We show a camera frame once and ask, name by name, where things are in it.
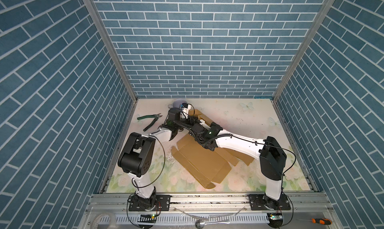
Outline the brown cardboard box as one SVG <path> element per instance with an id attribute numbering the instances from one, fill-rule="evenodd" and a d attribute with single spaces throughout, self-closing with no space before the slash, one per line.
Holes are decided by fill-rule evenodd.
<path id="1" fill-rule="evenodd" d="M 187 130 L 171 141 L 170 157 L 161 179 L 167 192 L 250 191 L 249 177 L 259 168 L 258 160 L 228 149 L 203 148 Z"/>

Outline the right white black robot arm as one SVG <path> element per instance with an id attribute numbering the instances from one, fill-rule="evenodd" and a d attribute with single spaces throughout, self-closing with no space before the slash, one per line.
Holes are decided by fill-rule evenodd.
<path id="1" fill-rule="evenodd" d="M 287 155 L 275 138 L 254 139 L 241 136 L 223 129 L 216 123 L 210 126 L 196 123 L 186 129 L 205 149 L 231 149 L 258 160 L 261 172 L 266 177 L 266 197 L 274 201 L 280 199 Z"/>

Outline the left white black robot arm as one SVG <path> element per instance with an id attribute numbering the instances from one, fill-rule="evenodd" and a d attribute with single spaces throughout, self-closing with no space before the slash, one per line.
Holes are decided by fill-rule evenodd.
<path id="1" fill-rule="evenodd" d="M 173 140 L 181 129 L 176 122 L 187 120 L 189 111 L 190 106 L 171 108 L 157 131 L 144 135 L 134 132 L 129 135 L 118 157 L 118 166 L 131 178 L 140 199 L 148 200 L 156 196 L 154 183 L 147 174 L 156 143 L 162 146 Z"/>

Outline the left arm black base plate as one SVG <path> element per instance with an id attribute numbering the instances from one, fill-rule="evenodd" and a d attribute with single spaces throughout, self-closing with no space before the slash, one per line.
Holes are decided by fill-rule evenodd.
<path id="1" fill-rule="evenodd" d="M 170 204 L 170 195 L 156 195 L 148 199 L 144 199 L 138 195 L 132 195 L 128 203 L 128 210 L 130 212 L 155 211 L 156 206 L 159 206 L 160 209 L 158 209 L 158 211 L 169 211 Z"/>

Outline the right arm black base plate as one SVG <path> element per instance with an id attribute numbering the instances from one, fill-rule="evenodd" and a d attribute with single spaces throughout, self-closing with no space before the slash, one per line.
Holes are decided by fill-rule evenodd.
<path id="1" fill-rule="evenodd" d="M 249 194 L 252 211 L 289 211 L 291 204 L 287 196 L 282 194 L 278 200 L 266 196 L 266 194 Z"/>

